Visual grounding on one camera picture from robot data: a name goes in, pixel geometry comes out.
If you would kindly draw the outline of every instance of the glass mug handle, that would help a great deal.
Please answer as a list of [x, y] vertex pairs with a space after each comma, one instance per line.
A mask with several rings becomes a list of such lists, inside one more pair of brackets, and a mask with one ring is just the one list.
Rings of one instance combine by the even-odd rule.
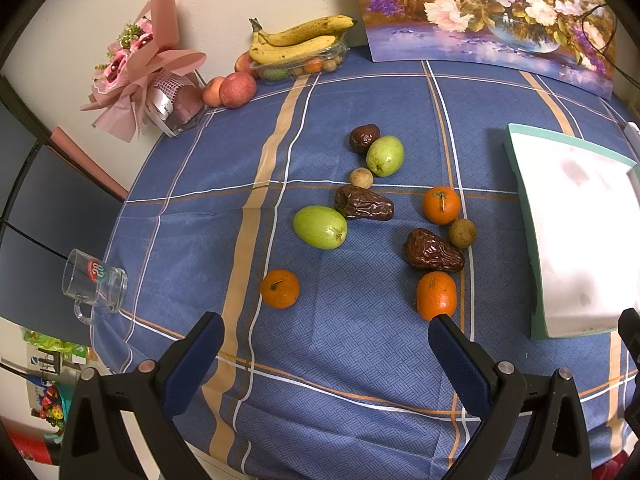
[[82, 303], [82, 298], [75, 298], [74, 312], [76, 313], [76, 317], [86, 325], [94, 324], [94, 320], [91, 317], [87, 317], [82, 313], [80, 310], [80, 303]]

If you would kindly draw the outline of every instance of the painting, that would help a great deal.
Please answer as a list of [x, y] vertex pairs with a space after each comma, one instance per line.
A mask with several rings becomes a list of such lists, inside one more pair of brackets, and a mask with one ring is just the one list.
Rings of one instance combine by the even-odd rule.
[[605, 56], [614, 59], [615, 18], [604, 0], [358, 2], [374, 61], [494, 64], [610, 97], [614, 69]]

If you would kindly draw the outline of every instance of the banana bunch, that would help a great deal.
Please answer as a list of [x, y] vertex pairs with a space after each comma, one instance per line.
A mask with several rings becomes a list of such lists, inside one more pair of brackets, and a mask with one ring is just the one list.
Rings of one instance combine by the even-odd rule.
[[329, 16], [302, 23], [277, 34], [268, 34], [258, 20], [249, 20], [254, 36], [249, 56], [258, 63], [286, 62], [322, 50], [335, 43], [337, 34], [355, 25], [349, 16]]

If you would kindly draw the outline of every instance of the blue tablecloth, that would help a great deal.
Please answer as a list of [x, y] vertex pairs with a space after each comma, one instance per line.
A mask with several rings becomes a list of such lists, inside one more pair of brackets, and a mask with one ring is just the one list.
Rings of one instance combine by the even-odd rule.
[[[155, 146], [107, 251], [128, 273], [126, 304], [92, 331], [94, 347], [113, 371], [132, 370], [204, 311], [219, 312], [223, 351], [175, 419], [188, 442], [264, 478], [440, 478], [478, 421], [431, 352], [414, 308], [422, 273], [401, 247], [416, 227], [446, 235], [420, 202], [427, 187], [452, 186], [478, 227], [454, 275], [454, 320], [523, 372], [571, 368], [592, 461], [602, 463], [628, 434], [620, 419], [636, 369], [617, 336], [529, 339], [529, 264], [503, 140], [508, 123], [523, 123], [635, 157], [621, 117], [630, 119], [616, 100], [556, 80], [464, 62], [372, 63], [363, 50], [335, 73], [260, 84], [247, 106], [210, 110]], [[347, 137], [365, 123], [404, 143], [402, 168], [373, 188], [394, 201], [396, 216], [350, 222], [340, 248], [316, 250], [296, 237], [292, 218], [331, 205], [364, 164]], [[302, 289], [285, 310], [260, 300], [262, 276], [277, 268], [293, 270]]]

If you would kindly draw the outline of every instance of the dried date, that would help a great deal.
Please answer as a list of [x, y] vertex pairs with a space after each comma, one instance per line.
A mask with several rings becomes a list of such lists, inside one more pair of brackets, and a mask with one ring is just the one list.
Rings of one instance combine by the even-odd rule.
[[425, 270], [459, 271], [465, 267], [465, 257], [428, 229], [414, 229], [402, 246], [406, 260]]
[[367, 153], [371, 143], [380, 138], [380, 128], [375, 124], [364, 124], [349, 134], [349, 145], [356, 153]]
[[335, 191], [334, 207], [347, 220], [391, 220], [394, 217], [394, 203], [391, 200], [357, 186], [340, 186]]

